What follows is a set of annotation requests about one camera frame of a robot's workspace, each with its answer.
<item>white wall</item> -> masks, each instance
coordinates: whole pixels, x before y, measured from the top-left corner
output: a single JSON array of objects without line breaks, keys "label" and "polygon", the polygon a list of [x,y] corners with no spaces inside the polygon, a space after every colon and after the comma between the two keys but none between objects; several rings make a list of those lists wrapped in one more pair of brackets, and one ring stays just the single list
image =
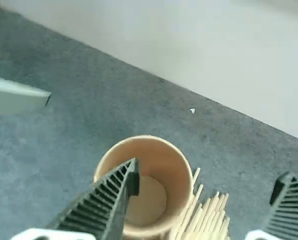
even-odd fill
[{"label": "white wall", "polygon": [[298,0],[0,0],[298,137]]}]

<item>floor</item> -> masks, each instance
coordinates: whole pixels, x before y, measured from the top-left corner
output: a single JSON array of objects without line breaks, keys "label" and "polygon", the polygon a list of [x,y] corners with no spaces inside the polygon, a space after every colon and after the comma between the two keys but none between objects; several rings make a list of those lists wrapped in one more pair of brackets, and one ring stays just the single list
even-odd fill
[{"label": "floor", "polygon": [[0,116],[1,240],[44,227],[134,135],[165,138],[201,167],[202,199],[230,194],[233,240],[260,226],[275,179],[298,174],[298,139],[2,10],[0,64],[0,76],[53,93],[45,109]]}]

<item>wooden skewer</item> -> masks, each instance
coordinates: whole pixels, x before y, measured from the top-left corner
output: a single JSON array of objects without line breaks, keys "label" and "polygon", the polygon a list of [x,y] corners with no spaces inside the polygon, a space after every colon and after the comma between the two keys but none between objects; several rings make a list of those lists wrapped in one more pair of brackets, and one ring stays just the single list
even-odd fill
[{"label": "wooden skewer", "polygon": [[197,178],[199,176],[200,171],[201,171],[201,168],[198,167],[197,170],[195,171],[194,175],[193,175],[193,185],[197,181]]},{"label": "wooden skewer", "polygon": [[212,210],[211,215],[210,215],[210,217],[207,221],[207,224],[205,225],[204,232],[209,232],[209,229],[210,229],[210,226],[212,224],[212,221],[213,221],[214,217],[215,217],[215,211]]},{"label": "wooden skewer", "polygon": [[221,237],[219,238],[219,240],[225,240],[226,237],[228,235],[228,229],[225,229],[221,235]]},{"label": "wooden skewer", "polygon": [[223,199],[223,202],[222,202],[222,204],[221,204],[221,207],[220,207],[219,211],[224,210],[225,205],[226,205],[226,203],[227,203],[227,201],[228,201],[228,197],[229,197],[229,194],[226,193],[225,196],[224,196],[224,199]]},{"label": "wooden skewer", "polygon": [[223,221],[221,229],[220,229],[220,233],[218,236],[219,240],[225,240],[227,233],[228,233],[229,223],[230,223],[230,218],[226,217],[226,219]]},{"label": "wooden skewer", "polygon": [[214,233],[219,234],[220,228],[221,228],[221,225],[222,225],[222,222],[223,222],[224,215],[225,215],[225,211],[222,211],[219,215],[219,218],[218,218],[216,224],[215,224],[215,227],[214,227],[214,230],[213,230]]},{"label": "wooden skewer", "polygon": [[223,203],[223,199],[224,199],[224,194],[222,194],[222,195],[220,196],[220,198],[219,198],[219,202],[218,202],[217,206],[215,207],[215,210],[218,211],[218,212],[220,212],[220,207],[221,207],[221,205],[222,205],[222,203]]},{"label": "wooden skewer", "polygon": [[[197,178],[198,178],[198,176],[199,176],[200,170],[201,170],[201,168],[198,167],[198,168],[196,169],[194,175],[193,175],[193,185],[194,185],[195,182],[197,181]],[[188,206],[183,210],[183,212],[182,212],[181,215],[179,216],[179,221],[178,221],[178,223],[172,228],[172,230],[173,230],[175,233],[178,233],[178,232],[179,232],[179,229],[181,228],[181,225],[182,225],[182,223],[183,223],[183,221],[184,221],[185,216],[186,216],[187,213],[188,213],[188,210],[189,210],[189,208],[190,208],[190,206],[191,206],[191,204],[192,204],[193,199],[194,199],[194,195],[193,195],[193,193],[192,193],[191,196],[190,196],[190,200],[189,200],[189,204],[188,204]]]},{"label": "wooden skewer", "polygon": [[211,233],[210,232],[203,232],[201,235],[200,235],[200,238],[197,238],[197,239],[201,239],[201,240],[209,240],[211,237]]},{"label": "wooden skewer", "polygon": [[195,214],[191,220],[191,223],[186,231],[186,235],[183,237],[184,240],[189,240],[190,237],[192,237],[192,233],[193,233],[193,229],[195,228],[198,220],[199,220],[199,215],[202,211],[202,208],[201,208],[202,204],[200,203],[199,204],[199,207],[197,208],[197,210],[195,211]]},{"label": "wooden skewer", "polygon": [[188,211],[187,211],[187,213],[186,213],[186,215],[184,217],[183,223],[181,224],[181,227],[179,229],[179,232],[178,232],[178,234],[176,236],[176,240],[181,239],[182,234],[183,234],[183,232],[184,232],[184,230],[185,230],[185,228],[186,228],[186,226],[187,226],[187,224],[188,224],[188,222],[189,222],[189,220],[191,218],[191,215],[192,215],[192,212],[193,212],[193,210],[195,208],[195,205],[196,205],[196,203],[197,203],[197,201],[198,201],[198,199],[199,199],[199,197],[201,195],[202,189],[203,189],[203,185],[200,184],[200,186],[198,188],[198,191],[197,191],[197,194],[194,196],[194,199],[192,201],[192,204],[189,207],[189,209],[188,209]]},{"label": "wooden skewer", "polygon": [[203,205],[203,208],[202,208],[202,214],[201,214],[201,217],[198,221],[198,224],[197,224],[197,227],[195,229],[195,231],[199,232],[200,229],[201,229],[201,226],[203,224],[203,221],[206,217],[206,213],[208,211],[208,208],[209,208],[209,205],[210,205],[210,202],[211,202],[211,198],[208,198],[207,201],[205,202],[205,204]]},{"label": "wooden skewer", "polygon": [[194,214],[194,216],[191,220],[191,223],[188,227],[188,230],[187,230],[188,232],[192,232],[195,229],[195,227],[197,226],[197,223],[199,221],[199,218],[201,216],[201,213],[202,213],[202,203],[199,204],[197,210],[195,211],[195,214]]},{"label": "wooden skewer", "polygon": [[201,228],[200,228],[200,231],[202,231],[202,232],[204,231],[205,226],[208,223],[208,220],[209,220],[209,217],[211,215],[211,212],[215,209],[215,206],[216,206],[216,204],[219,201],[219,198],[217,197],[218,193],[219,192],[217,192],[216,195],[215,195],[215,197],[210,201],[209,207],[208,207],[208,209],[207,209],[207,211],[205,213],[205,217],[204,217],[204,220],[203,220],[203,222],[201,224]]},{"label": "wooden skewer", "polygon": [[220,213],[217,211],[215,213],[215,216],[214,216],[213,220],[212,220],[212,223],[210,225],[210,228],[208,229],[208,232],[213,232],[214,231],[215,224],[218,221],[219,216],[220,216]]}]

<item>cup rim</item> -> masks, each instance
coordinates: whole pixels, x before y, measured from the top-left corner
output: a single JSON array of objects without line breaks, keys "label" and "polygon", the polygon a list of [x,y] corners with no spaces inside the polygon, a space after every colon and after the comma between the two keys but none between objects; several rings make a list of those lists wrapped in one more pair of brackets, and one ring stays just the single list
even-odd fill
[{"label": "cup rim", "polygon": [[[184,156],[184,154],[181,152],[180,149],[178,149],[175,145],[173,145],[172,143],[170,143],[169,141],[160,138],[158,136],[152,136],[152,135],[137,135],[137,136],[132,136],[132,137],[128,137],[124,140],[121,140],[120,142],[116,143],[115,145],[113,145],[101,158],[99,164],[97,165],[94,175],[93,175],[93,182],[96,182],[99,178],[99,171],[102,168],[103,164],[104,164],[104,159],[106,159],[106,157],[112,152],[114,151],[119,145],[128,142],[130,140],[137,140],[137,139],[152,139],[152,140],[158,140],[166,145],[168,145],[169,147],[173,148],[183,159],[185,162],[185,166],[187,171],[189,172],[191,178],[190,178],[190,189],[191,191],[188,192],[188,198],[187,198],[187,203],[184,207],[184,209],[186,209],[186,207],[190,204],[190,194],[192,194],[192,190],[193,190],[193,177],[192,177],[192,170],[191,167],[189,165],[189,162],[187,160],[187,158]],[[150,236],[155,236],[155,235],[160,235],[162,233],[167,232],[168,230],[170,230],[175,221],[176,217],[174,217],[174,219],[172,221],[170,221],[167,224],[162,225],[161,227],[159,227],[156,231],[153,230],[144,230],[141,232],[141,234],[136,234],[134,235],[134,231],[131,230],[125,230],[123,229],[123,235],[126,235],[127,237],[137,237],[137,238],[146,238],[146,237],[150,237]]]}]

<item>paper cup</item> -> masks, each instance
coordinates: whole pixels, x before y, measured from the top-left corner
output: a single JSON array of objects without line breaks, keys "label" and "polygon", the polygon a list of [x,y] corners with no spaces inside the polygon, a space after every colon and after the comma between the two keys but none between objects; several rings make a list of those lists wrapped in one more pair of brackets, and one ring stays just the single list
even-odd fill
[{"label": "paper cup", "polygon": [[125,239],[150,239],[170,230],[189,204],[192,172],[177,147],[159,137],[140,135],[109,149],[94,181],[131,158],[139,160],[140,194],[130,198],[123,235]]}]

